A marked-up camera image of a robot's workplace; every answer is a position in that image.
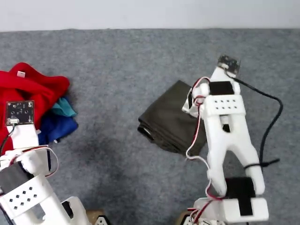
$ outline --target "gray carpet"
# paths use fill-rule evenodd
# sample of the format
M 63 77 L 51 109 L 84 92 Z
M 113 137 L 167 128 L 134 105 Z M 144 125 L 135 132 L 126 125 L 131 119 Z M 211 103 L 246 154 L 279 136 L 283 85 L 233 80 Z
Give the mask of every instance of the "gray carpet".
M 219 54 L 241 58 L 240 78 L 285 104 L 265 147 L 266 160 L 281 158 L 264 173 L 270 221 L 258 224 L 299 223 L 300 30 L 11 32 L 0 33 L 0 49 L 1 70 L 25 61 L 70 79 L 79 128 L 53 146 L 60 170 L 50 183 L 61 200 L 75 195 L 86 209 L 105 209 L 114 225 L 172 225 L 204 196 L 206 167 L 150 144 L 137 118 L 178 79 L 210 76 Z M 259 148 L 278 104 L 247 88 L 242 95 Z M 231 154 L 224 167 L 243 174 Z

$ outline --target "circuit board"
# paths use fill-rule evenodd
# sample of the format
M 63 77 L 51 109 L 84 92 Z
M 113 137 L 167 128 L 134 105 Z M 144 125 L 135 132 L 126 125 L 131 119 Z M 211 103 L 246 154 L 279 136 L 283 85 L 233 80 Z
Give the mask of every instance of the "circuit board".
M 6 102 L 6 125 L 10 126 L 15 121 L 18 125 L 33 124 L 34 101 Z

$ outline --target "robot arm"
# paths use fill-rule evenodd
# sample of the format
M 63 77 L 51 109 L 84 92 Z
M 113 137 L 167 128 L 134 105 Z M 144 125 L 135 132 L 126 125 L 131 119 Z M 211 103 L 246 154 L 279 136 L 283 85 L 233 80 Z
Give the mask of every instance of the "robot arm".
M 248 167 L 246 177 L 239 179 L 225 179 L 223 172 L 228 150 L 236 155 L 244 167 L 259 164 L 248 132 L 240 85 L 230 78 L 235 77 L 238 70 L 239 63 L 236 60 L 221 56 L 210 82 L 192 88 L 188 94 L 192 101 L 187 98 L 182 110 L 198 117 L 200 105 L 199 112 L 205 124 L 209 147 L 208 179 L 221 196 L 226 196 L 222 201 L 212 202 L 204 216 L 230 223 L 264 221 L 269 218 L 267 203 L 265 199 L 256 197 L 262 195 L 265 189 L 261 167 Z M 203 200 L 195 202 L 197 207 L 203 204 Z
M 42 153 L 47 149 L 14 150 L 1 157 L 2 208 L 17 225 L 90 225 L 80 200 L 71 197 L 61 203 L 46 179 L 47 157 Z M 36 205 L 45 212 L 43 219 L 32 211 Z
M 90 225 L 79 198 L 70 197 L 60 202 L 46 179 L 53 174 L 49 174 L 48 165 L 47 150 L 51 149 L 38 145 L 31 119 L 33 104 L 32 101 L 7 103 L 7 115 L 14 116 L 6 118 L 14 150 L 0 157 L 0 207 L 16 225 Z M 43 219 L 38 219 L 33 211 L 37 205 L 45 213 Z

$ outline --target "red shirt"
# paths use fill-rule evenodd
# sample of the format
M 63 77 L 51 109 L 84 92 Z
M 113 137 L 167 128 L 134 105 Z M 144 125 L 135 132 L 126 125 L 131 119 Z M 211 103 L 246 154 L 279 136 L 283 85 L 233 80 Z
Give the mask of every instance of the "red shirt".
M 25 77 L 17 76 L 22 71 Z M 27 63 L 16 64 L 9 72 L 0 71 L 0 144 L 7 136 L 5 109 L 7 101 L 34 100 L 34 125 L 39 129 L 41 117 L 67 91 L 70 83 L 63 76 L 44 76 Z M 12 150 L 11 138 L 6 142 L 3 154 Z

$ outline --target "black cable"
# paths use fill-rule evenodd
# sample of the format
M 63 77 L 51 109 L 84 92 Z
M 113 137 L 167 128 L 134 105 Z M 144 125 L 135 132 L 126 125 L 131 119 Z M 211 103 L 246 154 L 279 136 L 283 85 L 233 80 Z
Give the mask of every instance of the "black cable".
M 9 218 L 8 214 L 6 213 L 6 211 L 4 210 L 4 208 L 2 207 L 2 205 L 0 204 L 0 210 L 3 212 L 3 215 L 7 221 L 7 223 L 9 225 L 14 225 L 14 223 L 11 221 L 11 219 Z
M 2 155 L 2 151 L 4 149 L 4 146 L 6 144 L 6 142 L 8 141 L 9 137 L 13 134 L 14 130 L 15 130 L 15 126 L 16 124 L 13 123 L 13 129 L 9 132 L 9 134 L 3 139 L 3 142 L 1 144 L 1 147 L 0 147 L 0 156 Z
M 244 85 L 244 86 L 246 86 L 246 87 L 254 90 L 255 92 L 257 92 L 257 93 L 259 93 L 259 94 L 261 94 L 261 95 L 263 95 L 265 97 L 272 98 L 272 99 L 278 101 L 278 103 L 280 105 L 277 114 L 275 115 L 275 117 L 273 118 L 273 120 L 271 121 L 271 123 L 269 124 L 269 126 L 267 127 L 266 131 L 264 132 L 264 134 L 262 136 L 262 142 L 261 142 L 261 146 L 260 146 L 260 150 L 259 150 L 259 164 L 248 165 L 247 168 L 250 167 L 250 166 L 254 166 L 254 165 L 260 165 L 260 166 L 262 166 L 264 164 L 264 162 L 263 162 L 263 151 L 264 151 L 264 146 L 265 146 L 265 143 L 266 143 L 266 139 L 267 139 L 267 136 L 268 136 L 270 130 L 272 129 L 272 127 L 274 126 L 274 124 L 276 123 L 276 121 L 278 120 L 278 118 L 280 117 L 280 115 L 281 115 L 281 113 L 283 111 L 283 103 L 282 103 L 282 101 L 278 97 L 275 97 L 275 96 L 269 95 L 267 93 L 264 93 L 263 91 L 258 90 L 257 88 L 251 86 L 250 84 L 247 84 L 246 82 L 243 82 L 243 81 L 239 80 L 238 78 L 229 76 L 229 74 L 227 73 L 227 71 L 226 70 L 224 70 L 224 71 L 225 71 L 225 74 L 228 77 L 230 77 L 231 79 L 233 79 L 237 83 L 240 83 L 240 84 L 242 84 L 242 85 Z M 275 160 L 272 160 L 271 162 L 266 163 L 266 164 L 270 165 L 270 164 L 278 162 L 278 161 L 279 161 L 279 159 L 275 159 Z

